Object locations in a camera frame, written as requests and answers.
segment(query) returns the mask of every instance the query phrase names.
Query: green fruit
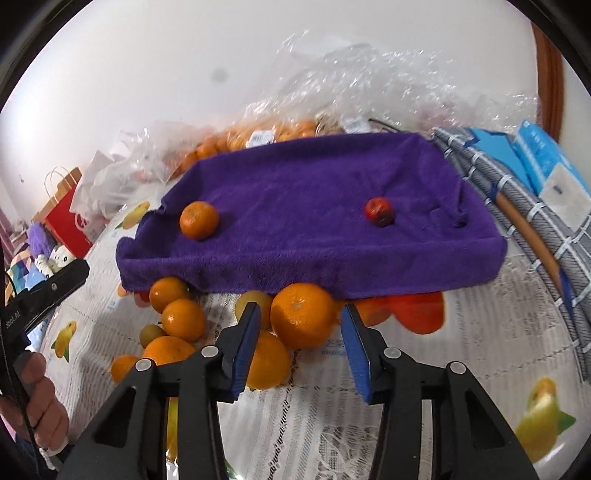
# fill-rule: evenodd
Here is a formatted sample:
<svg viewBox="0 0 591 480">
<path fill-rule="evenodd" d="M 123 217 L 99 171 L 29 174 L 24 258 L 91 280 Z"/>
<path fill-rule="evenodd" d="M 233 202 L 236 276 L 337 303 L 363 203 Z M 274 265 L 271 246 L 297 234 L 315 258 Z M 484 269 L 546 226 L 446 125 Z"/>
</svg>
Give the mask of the green fruit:
<svg viewBox="0 0 591 480">
<path fill-rule="evenodd" d="M 152 340 L 165 335 L 166 332 L 158 325 L 146 325 L 139 333 L 139 342 L 142 348 L 146 348 Z"/>
<path fill-rule="evenodd" d="M 240 320 L 244 309 L 246 308 L 246 304 L 249 301 L 253 301 L 258 303 L 258 306 L 261 308 L 261 328 L 266 329 L 271 326 L 271 302 L 273 299 L 270 295 L 263 291 L 258 290 L 251 290 L 247 291 L 240 295 L 240 298 L 236 302 L 236 306 L 234 307 L 234 314 L 236 314 L 236 319 Z"/>
</svg>

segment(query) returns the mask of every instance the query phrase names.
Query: black cable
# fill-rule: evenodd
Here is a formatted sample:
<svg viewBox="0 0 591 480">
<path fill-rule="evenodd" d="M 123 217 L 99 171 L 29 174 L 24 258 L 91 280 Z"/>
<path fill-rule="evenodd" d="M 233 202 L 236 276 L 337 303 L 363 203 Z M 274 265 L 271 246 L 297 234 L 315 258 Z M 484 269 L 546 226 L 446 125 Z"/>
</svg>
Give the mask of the black cable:
<svg viewBox="0 0 591 480">
<path fill-rule="evenodd" d="M 0 255 L 1 255 L 1 257 L 4 257 L 4 250 L 2 249 L 1 243 L 0 243 Z M 14 293 L 16 295 L 17 291 L 16 291 L 16 288 L 14 287 L 14 282 L 12 281 L 12 279 L 10 278 L 10 275 L 8 275 L 8 273 L 5 272 L 5 274 L 8 276 L 10 283 L 12 285 L 12 288 L 14 289 Z M 24 399 L 22 398 L 21 391 L 15 385 L 15 381 L 16 382 L 19 381 L 18 375 L 14 370 L 14 365 L 8 359 L 8 353 L 6 352 L 6 345 L 4 344 L 4 339 L 7 336 L 7 333 L 6 333 L 7 327 L 6 327 L 6 323 L 4 321 L 4 319 L 6 318 L 6 315 L 4 313 L 4 308 L 5 308 L 4 302 L 0 301 L 0 346 L 2 347 L 2 356 L 4 357 L 4 365 L 6 367 L 8 382 L 10 383 L 10 386 L 12 388 L 12 392 L 14 393 L 14 400 L 16 401 L 18 409 L 21 412 L 22 419 L 25 423 L 25 427 L 27 428 L 29 440 L 33 444 L 33 452 L 35 453 L 35 460 L 36 460 L 35 464 L 37 467 L 37 475 L 41 476 L 41 470 L 42 470 L 45 462 L 43 460 L 43 457 L 41 456 L 41 453 L 39 452 L 39 447 L 37 445 L 37 441 L 35 440 L 35 434 L 33 431 L 33 427 L 31 426 L 31 422 L 29 421 L 29 417 L 27 415 L 27 407 L 25 406 L 25 402 L 24 402 Z"/>
</svg>

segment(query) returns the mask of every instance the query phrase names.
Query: purple towel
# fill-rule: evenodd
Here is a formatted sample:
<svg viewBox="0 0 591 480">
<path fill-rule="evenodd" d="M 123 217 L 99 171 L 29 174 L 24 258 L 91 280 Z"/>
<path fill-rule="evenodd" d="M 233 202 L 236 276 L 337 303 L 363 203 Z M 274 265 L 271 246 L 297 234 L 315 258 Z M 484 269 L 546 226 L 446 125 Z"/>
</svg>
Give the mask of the purple towel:
<svg viewBox="0 0 591 480">
<path fill-rule="evenodd" d="M 394 225 L 363 214 L 386 197 Z M 178 217 L 205 200 L 220 214 L 205 241 Z M 148 212 L 116 259 L 123 287 L 174 275 L 201 291 L 315 283 L 336 298 L 451 290 L 495 278 L 506 253 L 485 205 L 432 143 L 416 134 L 305 138 L 196 163 Z"/>
</svg>

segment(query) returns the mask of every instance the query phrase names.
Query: barcode label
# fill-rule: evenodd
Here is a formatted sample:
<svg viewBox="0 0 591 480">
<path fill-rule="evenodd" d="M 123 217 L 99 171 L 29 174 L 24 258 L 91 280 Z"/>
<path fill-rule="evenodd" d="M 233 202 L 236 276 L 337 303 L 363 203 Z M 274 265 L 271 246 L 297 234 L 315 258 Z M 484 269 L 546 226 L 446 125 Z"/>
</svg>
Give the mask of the barcode label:
<svg viewBox="0 0 591 480">
<path fill-rule="evenodd" d="M 341 120 L 340 126 L 347 134 L 367 134 L 371 132 L 369 122 L 360 116 Z"/>
<path fill-rule="evenodd" d="M 251 139 L 248 141 L 247 148 L 260 147 L 261 145 L 268 145 L 275 140 L 274 130 L 255 130 Z"/>
</svg>

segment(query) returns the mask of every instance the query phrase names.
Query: blue rubber tip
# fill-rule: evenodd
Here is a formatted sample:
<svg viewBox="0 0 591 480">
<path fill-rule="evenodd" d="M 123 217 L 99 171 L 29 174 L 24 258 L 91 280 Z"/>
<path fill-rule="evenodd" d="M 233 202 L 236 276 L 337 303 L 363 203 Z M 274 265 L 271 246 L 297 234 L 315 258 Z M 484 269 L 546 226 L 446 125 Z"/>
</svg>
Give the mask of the blue rubber tip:
<svg viewBox="0 0 591 480">
<path fill-rule="evenodd" d="M 349 309 L 345 306 L 340 313 L 340 332 L 343 336 L 347 359 L 355 381 L 355 390 L 361 395 L 365 403 L 369 403 L 372 399 L 369 359 L 365 355 L 357 328 Z"/>
<path fill-rule="evenodd" d="M 261 331 L 261 309 L 258 305 L 252 309 L 252 313 L 246 318 L 244 314 L 240 318 L 240 324 L 246 322 L 246 328 L 242 340 L 232 364 L 232 384 L 229 392 L 234 400 L 238 400 L 246 387 L 246 379 L 251 369 L 252 357 L 255 354 L 256 343 Z"/>
</svg>

